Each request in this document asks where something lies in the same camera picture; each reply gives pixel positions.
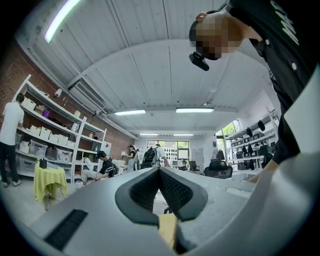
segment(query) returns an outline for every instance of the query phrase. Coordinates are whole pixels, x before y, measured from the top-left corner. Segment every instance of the yellow tablecloth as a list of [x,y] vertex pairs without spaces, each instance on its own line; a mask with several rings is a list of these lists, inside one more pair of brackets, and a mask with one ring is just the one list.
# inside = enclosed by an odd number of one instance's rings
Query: yellow tablecloth
[[58,169],[47,167],[42,169],[39,163],[35,165],[33,190],[36,201],[42,202],[46,194],[46,189],[51,193],[55,199],[57,195],[57,189],[61,185],[61,191],[63,195],[68,193],[67,180],[65,170],[61,167]]

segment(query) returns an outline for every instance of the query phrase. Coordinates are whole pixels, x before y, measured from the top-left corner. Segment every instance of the black pants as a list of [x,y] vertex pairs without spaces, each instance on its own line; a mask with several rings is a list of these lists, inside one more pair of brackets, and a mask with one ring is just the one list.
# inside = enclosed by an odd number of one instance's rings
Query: black pants
[[0,171],[2,182],[7,183],[7,173],[5,168],[6,158],[9,161],[9,167],[11,172],[12,181],[18,182],[18,173],[17,173],[17,165],[16,165],[16,146],[15,145],[7,145],[0,142]]

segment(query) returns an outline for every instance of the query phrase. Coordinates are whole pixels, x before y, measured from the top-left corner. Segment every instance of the sneaker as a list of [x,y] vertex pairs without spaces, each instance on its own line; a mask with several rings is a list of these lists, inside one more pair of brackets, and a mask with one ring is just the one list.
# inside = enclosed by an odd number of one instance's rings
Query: sneaker
[[17,182],[13,181],[12,184],[16,187],[16,186],[19,186],[21,184],[21,181],[20,180],[18,180]]

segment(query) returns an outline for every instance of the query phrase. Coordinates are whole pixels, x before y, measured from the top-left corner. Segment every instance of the camera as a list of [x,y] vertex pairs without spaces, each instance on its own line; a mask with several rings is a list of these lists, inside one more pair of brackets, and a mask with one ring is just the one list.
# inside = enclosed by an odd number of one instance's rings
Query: camera
[[205,62],[205,58],[196,51],[189,55],[189,59],[194,65],[196,65],[200,69],[204,71],[209,70],[209,65]]

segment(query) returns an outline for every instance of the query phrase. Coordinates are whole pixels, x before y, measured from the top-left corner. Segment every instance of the gray curved object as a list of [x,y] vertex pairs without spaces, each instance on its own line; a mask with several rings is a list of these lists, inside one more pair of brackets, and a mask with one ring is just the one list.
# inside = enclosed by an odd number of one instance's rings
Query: gray curved object
[[[247,182],[168,168],[201,185],[208,194],[200,215],[178,224],[179,241],[190,249],[185,255],[277,253],[293,238],[312,209],[319,192],[319,158],[320,153],[315,153],[288,159],[274,175],[263,173],[256,187]],[[149,170],[120,175],[80,189],[51,208],[31,229],[44,239],[70,211],[81,209],[88,215],[62,250],[67,255],[176,255],[162,240],[156,226],[131,222],[115,203],[119,186]]]

